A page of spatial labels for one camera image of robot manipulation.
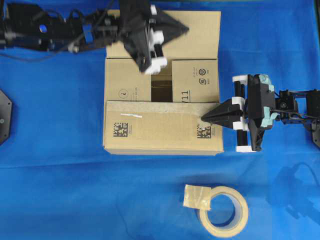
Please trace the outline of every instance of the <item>black bracket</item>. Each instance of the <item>black bracket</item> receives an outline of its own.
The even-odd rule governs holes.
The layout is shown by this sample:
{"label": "black bracket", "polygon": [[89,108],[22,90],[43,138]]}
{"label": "black bracket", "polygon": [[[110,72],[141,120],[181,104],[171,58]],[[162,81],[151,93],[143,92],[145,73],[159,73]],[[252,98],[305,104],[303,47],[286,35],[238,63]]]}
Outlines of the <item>black bracket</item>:
{"label": "black bracket", "polygon": [[0,145],[9,138],[12,102],[0,90]]}

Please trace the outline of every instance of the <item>qr code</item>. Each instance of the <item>qr code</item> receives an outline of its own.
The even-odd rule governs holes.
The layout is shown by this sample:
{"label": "qr code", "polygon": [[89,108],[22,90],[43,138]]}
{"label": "qr code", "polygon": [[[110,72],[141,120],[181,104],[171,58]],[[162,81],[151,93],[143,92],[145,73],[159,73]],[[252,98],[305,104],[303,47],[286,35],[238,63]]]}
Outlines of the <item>qr code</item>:
{"label": "qr code", "polygon": [[200,125],[198,125],[196,130],[196,135],[198,139],[210,139],[212,136],[211,126],[201,128]]}
{"label": "qr code", "polygon": [[116,122],[113,124],[113,136],[114,137],[128,137],[128,123],[126,122]]}

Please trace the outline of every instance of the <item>open cardboard box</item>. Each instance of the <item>open cardboard box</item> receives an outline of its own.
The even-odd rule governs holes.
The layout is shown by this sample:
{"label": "open cardboard box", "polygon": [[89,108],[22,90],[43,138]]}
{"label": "open cardboard box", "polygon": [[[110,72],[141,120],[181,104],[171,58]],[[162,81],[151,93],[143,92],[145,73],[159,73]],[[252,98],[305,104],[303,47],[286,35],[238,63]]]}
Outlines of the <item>open cardboard box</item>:
{"label": "open cardboard box", "polygon": [[103,146],[111,154],[215,155],[224,151],[222,127],[201,121],[219,103],[221,13],[166,13],[190,30],[163,46],[168,66],[159,75],[140,73],[121,42],[107,48]]}

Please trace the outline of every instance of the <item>teal component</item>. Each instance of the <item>teal component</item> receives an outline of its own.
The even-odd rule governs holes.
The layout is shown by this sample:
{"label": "teal component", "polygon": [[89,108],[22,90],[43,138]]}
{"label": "teal component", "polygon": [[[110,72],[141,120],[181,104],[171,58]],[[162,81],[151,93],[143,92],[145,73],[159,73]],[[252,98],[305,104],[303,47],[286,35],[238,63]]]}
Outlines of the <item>teal component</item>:
{"label": "teal component", "polygon": [[261,127],[266,128],[268,126],[272,126],[274,124],[274,120],[279,115],[279,113],[274,112],[270,115],[270,107],[267,106],[265,106],[263,110],[264,118],[262,119]]}
{"label": "teal component", "polygon": [[260,78],[260,82],[261,82],[262,84],[267,84],[267,85],[269,85],[269,90],[270,90],[270,92],[274,92],[274,91],[275,91],[275,86],[272,85],[271,79],[270,79],[270,77],[269,77],[268,75],[266,75],[266,74],[260,74],[260,75],[259,75],[259,78]]}

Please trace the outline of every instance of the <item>blue table surface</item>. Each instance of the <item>blue table surface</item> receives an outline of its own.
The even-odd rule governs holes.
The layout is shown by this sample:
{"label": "blue table surface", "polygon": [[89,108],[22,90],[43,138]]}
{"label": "blue table surface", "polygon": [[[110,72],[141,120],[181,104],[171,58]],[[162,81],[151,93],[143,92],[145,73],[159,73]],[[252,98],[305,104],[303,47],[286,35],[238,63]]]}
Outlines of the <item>blue table surface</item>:
{"label": "blue table surface", "polygon": [[[66,17],[107,1],[28,2]],[[155,4],[222,12],[222,102],[241,74],[268,74],[276,91],[320,88],[313,0]],[[0,89],[13,101],[11,137],[0,147],[1,240],[214,239],[182,206],[185,184],[228,186],[245,197],[249,219],[235,240],[319,238],[320,150],[302,126],[275,123],[254,154],[236,153],[236,134],[224,129],[217,156],[110,155],[102,147],[105,57],[104,49],[36,63],[0,57]],[[223,200],[213,207],[213,219],[230,214]]]}

